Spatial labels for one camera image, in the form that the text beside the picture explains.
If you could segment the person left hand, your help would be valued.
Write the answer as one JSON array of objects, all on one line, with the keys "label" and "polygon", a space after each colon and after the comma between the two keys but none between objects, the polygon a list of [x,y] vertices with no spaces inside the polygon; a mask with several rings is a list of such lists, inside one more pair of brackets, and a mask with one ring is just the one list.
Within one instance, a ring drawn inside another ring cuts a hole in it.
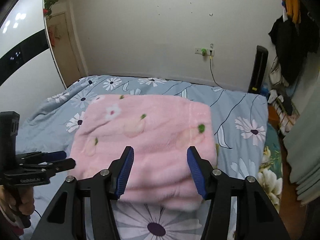
[{"label": "person left hand", "polygon": [[[22,202],[18,206],[19,211],[26,216],[32,215],[35,210],[33,187],[22,187],[19,193]],[[15,198],[1,185],[1,208],[11,219],[14,218],[12,210],[15,209],[15,206]]]}]

